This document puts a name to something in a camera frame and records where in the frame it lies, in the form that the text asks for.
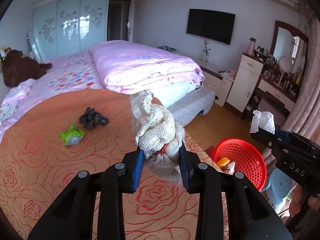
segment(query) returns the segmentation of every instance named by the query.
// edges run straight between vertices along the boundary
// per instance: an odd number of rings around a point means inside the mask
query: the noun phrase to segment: television
[[[235,14],[190,9],[187,33],[230,44]]]

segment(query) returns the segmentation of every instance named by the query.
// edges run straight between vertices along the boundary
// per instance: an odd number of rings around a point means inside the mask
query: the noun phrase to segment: red plastic basket
[[[225,139],[214,149],[212,160],[217,163],[223,157],[235,162],[235,171],[243,172],[259,191],[262,190],[267,179],[267,168],[254,146],[237,138]]]

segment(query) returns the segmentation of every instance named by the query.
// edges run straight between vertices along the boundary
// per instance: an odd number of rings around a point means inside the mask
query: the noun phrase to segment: human hand
[[[297,185],[293,191],[292,201],[289,206],[289,213],[291,217],[294,217],[301,210],[302,205],[302,193],[303,189],[300,185]],[[308,200],[308,204],[311,209],[317,211],[320,206],[320,198],[310,197]]]

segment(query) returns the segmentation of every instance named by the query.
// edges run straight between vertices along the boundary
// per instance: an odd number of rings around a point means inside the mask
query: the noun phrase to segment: wooden floor
[[[197,115],[187,126],[186,131],[204,150],[216,146],[226,138],[240,138],[255,146],[259,152],[265,148],[250,136],[250,125],[226,108],[213,104],[206,115]]]

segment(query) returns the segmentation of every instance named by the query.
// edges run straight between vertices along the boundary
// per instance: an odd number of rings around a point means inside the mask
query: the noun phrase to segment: brown teddy bear
[[[2,62],[4,84],[10,88],[17,87],[29,78],[41,78],[51,68],[51,63],[39,64],[30,57],[22,58],[22,51],[10,50]]]

